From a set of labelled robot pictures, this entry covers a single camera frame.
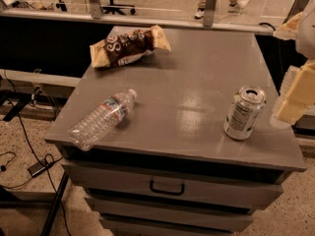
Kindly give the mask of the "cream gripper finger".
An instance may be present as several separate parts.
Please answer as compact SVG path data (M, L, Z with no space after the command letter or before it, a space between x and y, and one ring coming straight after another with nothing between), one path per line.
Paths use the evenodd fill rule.
M307 60L300 68L290 66L283 77L270 123L275 128L288 128L315 104L315 61Z

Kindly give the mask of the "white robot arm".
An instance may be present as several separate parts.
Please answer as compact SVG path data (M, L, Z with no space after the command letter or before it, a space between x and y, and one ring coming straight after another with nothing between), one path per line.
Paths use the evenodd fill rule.
M307 58L300 68L290 66L284 74L270 123L284 129L294 125L315 104L315 6L310 3L278 27L273 36L294 40L295 50Z

